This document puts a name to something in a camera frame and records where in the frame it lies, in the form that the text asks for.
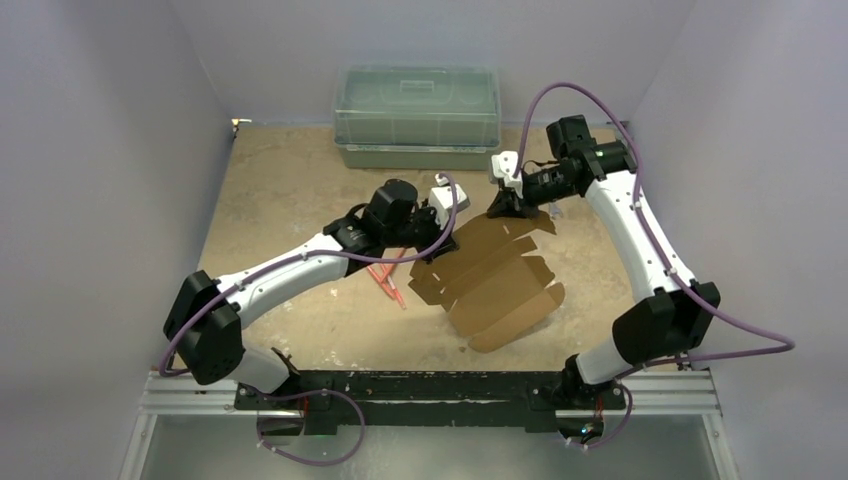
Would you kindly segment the brown cardboard box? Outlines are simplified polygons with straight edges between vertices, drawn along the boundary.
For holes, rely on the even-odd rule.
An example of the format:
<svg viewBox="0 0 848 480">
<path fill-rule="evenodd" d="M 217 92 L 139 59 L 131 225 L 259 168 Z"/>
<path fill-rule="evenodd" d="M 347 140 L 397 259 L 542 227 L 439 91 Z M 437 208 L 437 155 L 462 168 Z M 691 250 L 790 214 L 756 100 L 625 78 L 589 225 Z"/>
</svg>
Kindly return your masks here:
<svg viewBox="0 0 848 480">
<path fill-rule="evenodd" d="M 408 286 L 439 305 L 468 347 L 490 353 L 515 341 L 557 310 L 565 286 L 537 255 L 532 233 L 554 235 L 547 213 L 532 219 L 478 215 L 456 229 L 458 249 L 416 261 Z"/>
</svg>

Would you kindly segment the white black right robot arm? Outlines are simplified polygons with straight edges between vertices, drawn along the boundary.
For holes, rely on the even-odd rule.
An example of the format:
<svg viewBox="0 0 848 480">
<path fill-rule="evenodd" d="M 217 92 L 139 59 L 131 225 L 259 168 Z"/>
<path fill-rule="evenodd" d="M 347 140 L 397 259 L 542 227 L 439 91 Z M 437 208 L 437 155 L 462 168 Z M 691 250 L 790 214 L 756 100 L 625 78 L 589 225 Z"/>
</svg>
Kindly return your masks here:
<svg viewBox="0 0 848 480">
<path fill-rule="evenodd" d="M 488 174 L 498 192 L 490 218 L 534 218 L 543 204 L 578 195 L 604 224 L 627 272 L 633 306 L 616 319 L 607 340 L 569 357 L 550 402 L 584 407 L 634 367 L 698 347 L 721 297 L 680 260 L 637 190 L 637 164 L 619 140 L 599 143 L 581 115 L 546 128 L 554 157 L 527 173 L 515 151 L 491 157 Z"/>
</svg>

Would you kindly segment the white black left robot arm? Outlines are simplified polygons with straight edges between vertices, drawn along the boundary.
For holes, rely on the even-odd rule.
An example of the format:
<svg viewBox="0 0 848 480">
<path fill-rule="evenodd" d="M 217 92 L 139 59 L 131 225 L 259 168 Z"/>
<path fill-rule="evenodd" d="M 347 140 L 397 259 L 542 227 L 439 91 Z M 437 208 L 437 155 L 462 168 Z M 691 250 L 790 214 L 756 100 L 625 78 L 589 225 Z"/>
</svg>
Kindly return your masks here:
<svg viewBox="0 0 848 480">
<path fill-rule="evenodd" d="M 456 250 L 452 230 L 469 204 L 447 173 L 437 175 L 426 199 L 411 183 L 389 179 L 369 201 L 286 253 L 217 278 L 204 270 L 188 275 L 163 325 L 168 345 L 159 373 L 189 374 L 200 385 L 234 380 L 272 408 L 289 407 L 297 399 L 298 371 L 283 354 L 247 345 L 244 330 L 314 287 L 389 264 L 389 249 L 414 250 L 412 262 Z"/>
</svg>

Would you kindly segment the red pen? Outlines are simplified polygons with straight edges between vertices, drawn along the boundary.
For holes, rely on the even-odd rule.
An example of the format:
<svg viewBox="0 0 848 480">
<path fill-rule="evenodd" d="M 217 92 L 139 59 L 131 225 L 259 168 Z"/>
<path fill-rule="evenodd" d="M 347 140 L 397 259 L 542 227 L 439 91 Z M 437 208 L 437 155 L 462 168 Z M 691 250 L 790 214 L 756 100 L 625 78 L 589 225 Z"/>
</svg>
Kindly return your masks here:
<svg viewBox="0 0 848 480">
<path fill-rule="evenodd" d="M 407 248 L 400 248 L 396 252 L 394 252 L 391 256 L 391 259 L 393 260 L 392 265 L 396 266 L 399 263 L 403 263 L 404 258 L 406 256 L 406 253 L 407 253 Z"/>
<path fill-rule="evenodd" d="M 369 265 L 367 271 L 389 298 L 396 302 L 401 309 L 407 308 L 405 300 L 392 277 L 393 264 Z"/>
<path fill-rule="evenodd" d="M 378 283 L 384 292 L 401 308 L 406 309 L 405 300 L 394 282 L 393 272 L 395 266 L 392 264 L 381 264 L 378 272 Z"/>
</svg>

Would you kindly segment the silver open-end wrench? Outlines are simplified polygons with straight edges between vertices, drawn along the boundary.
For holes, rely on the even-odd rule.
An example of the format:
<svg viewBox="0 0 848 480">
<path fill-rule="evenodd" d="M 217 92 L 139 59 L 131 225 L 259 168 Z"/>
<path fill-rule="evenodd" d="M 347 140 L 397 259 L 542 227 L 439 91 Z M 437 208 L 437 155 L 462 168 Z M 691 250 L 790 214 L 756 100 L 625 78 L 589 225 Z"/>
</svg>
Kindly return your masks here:
<svg viewBox="0 0 848 480">
<path fill-rule="evenodd" d="M 548 204 L 548 214 L 549 214 L 549 216 L 550 216 L 552 219 L 562 218 L 562 217 L 563 217 L 563 212 L 562 212 L 562 210 L 561 210 L 561 209 L 557 206 L 557 204 L 556 204 L 556 203 L 549 203 L 549 204 Z"/>
</svg>

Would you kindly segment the green clear-lid plastic toolbox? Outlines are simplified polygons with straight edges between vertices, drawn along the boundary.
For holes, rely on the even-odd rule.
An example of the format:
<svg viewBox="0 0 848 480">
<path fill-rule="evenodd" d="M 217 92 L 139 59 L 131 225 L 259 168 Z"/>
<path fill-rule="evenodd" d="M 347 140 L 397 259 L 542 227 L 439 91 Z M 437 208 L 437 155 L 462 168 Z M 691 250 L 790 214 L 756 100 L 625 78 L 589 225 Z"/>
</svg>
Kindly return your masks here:
<svg viewBox="0 0 848 480">
<path fill-rule="evenodd" d="M 353 65 L 332 127 L 351 169 L 482 171 L 501 143 L 499 79 L 478 66 Z"/>
</svg>

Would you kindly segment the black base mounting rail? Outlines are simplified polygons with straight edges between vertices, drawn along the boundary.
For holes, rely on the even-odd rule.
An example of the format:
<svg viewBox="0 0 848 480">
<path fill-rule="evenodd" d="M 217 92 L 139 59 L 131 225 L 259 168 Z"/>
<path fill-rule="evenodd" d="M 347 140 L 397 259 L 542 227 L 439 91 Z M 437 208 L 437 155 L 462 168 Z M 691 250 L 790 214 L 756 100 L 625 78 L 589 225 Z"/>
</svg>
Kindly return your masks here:
<svg viewBox="0 0 848 480">
<path fill-rule="evenodd" d="M 342 425 L 518 427 L 528 433 L 600 435 L 605 412 L 627 407 L 605 384 L 565 393 L 559 371 L 303 370 L 272 394 L 237 387 L 237 410 L 291 413 L 307 435 Z"/>
</svg>

